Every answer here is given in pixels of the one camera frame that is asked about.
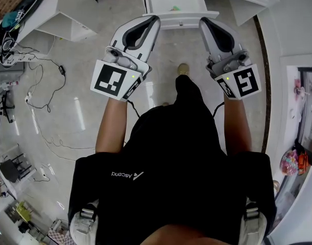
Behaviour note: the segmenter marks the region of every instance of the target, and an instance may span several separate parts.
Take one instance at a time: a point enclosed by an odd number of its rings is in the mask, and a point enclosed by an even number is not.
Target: person
[[[95,244],[238,244],[247,197],[266,216],[265,234],[273,224],[270,161],[251,151],[243,102],[224,96],[226,155],[189,66],[178,74],[175,103],[141,115],[125,146],[127,102],[110,98],[96,154],[76,161],[69,222],[98,200]]]

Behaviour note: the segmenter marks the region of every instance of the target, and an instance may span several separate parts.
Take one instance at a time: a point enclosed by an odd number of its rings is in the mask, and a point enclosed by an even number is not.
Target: sneaker
[[[177,73],[179,76],[189,76],[189,66],[186,63],[182,63],[177,68]]]

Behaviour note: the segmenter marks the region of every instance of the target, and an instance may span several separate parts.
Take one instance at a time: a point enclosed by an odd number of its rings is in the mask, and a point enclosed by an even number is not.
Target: open drawer
[[[198,28],[202,17],[216,18],[219,12],[207,11],[204,0],[145,0],[147,14],[161,19],[161,29]]]

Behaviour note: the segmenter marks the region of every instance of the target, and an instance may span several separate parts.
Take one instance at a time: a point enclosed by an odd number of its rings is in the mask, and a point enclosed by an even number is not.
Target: marble floor
[[[208,10],[220,12],[217,20],[240,33],[251,60],[258,65],[263,91],[245,99],[244,103],[252,134],[252,147],[254,151],[260,151],[265,127],[266,94],[264,64],[254,21],[251,19],[237,27],[228,0],[205,1]],[[96,17],[100,22],[99,34],[79,42],[56,38],[48,56],[64,66],[67,77],[64,88],[55,93],[50,104],[51,112],[48,113],[46,108],[34,109],[37,122],[34,121],[32,108],[25,103],[24,98],[28,88],[35,83],[35,71],[28,69],[26,64],[19,85],[13,89],[15,122],[8,124],[2,118],[0,125],[0,152],[19,143],[36,168],[50,164],[54,170],[55,175],[52,175],[46,168],[50,181],[30,182],[22,196],[22,199],[40,211],[41,220],[46,226],[55,218],[67,218],[74,161],[94,153],[98,127],[108,100],[89,89],[96,59],[103,58],[105,47],[109,45],[114,31],[120,25],[144,13],[141,0],[99,0],[98,4],[100,15]],[[140,114],[164,102],[174,103],[176,69],[184,62],[190,65],[190,76],[199,86],[206,105],[213,112],[223,101],[223,92],[206,71],[206,58],[207,52],[197,29],[160,31],[148,59],[153,71],[135,90],[130,100]],[[63,76],[53,63],[40,63],[44,68],[44,75],[33,94],[32,103],[36,106],[47,103],[52,92],[64,82]],[[31,67],[37,65],[38,63],[31,63]],[[134,110],[128,106],[126,141],[136,121]],[[215,122],[221,146],[225,149],[223,107],[219,108]]]

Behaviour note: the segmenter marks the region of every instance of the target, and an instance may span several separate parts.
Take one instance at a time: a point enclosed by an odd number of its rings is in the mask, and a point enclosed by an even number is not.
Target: foot
[[[189,66],[186,63],[182,63],[177,68],[177,73],[179,76],[189,76]]]

